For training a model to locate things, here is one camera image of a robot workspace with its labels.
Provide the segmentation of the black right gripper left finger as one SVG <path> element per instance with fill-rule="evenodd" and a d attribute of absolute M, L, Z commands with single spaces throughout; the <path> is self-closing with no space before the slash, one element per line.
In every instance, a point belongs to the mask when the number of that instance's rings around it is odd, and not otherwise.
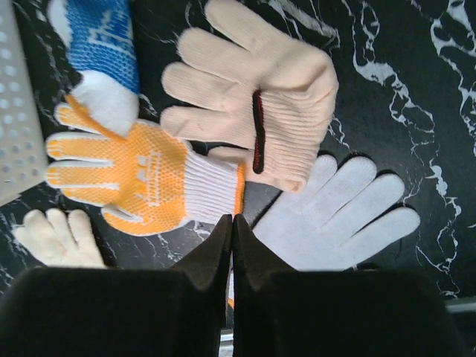
<path fill-rule="evenodd" d="M 1 300 L 3 356 L 217 356 L 232 219 L 162 271 L 32 268 Z"/>

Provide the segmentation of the cream knit glove red cuff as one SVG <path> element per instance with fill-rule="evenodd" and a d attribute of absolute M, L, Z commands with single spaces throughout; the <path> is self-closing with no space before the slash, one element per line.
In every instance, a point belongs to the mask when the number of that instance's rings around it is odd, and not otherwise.
<path fill-rule="evenodd" d="M 161 113 L 176 138 L 213 142 L 248 181 L 297 193 L 332 120 L 338 78 L 321 49 L 293 39 L 238 1 L 209 1 L 213 31 L 188 28 L 162 74 L 178 105 Z"/>

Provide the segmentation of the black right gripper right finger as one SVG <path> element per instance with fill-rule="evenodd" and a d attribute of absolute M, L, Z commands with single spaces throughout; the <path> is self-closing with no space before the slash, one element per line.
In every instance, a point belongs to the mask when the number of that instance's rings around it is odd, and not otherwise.
<path fill-rule="evenodd" d="M 297 271 L 233 221 L 234 355 L 467 356 L 435 286 L 411 271 Z"/>

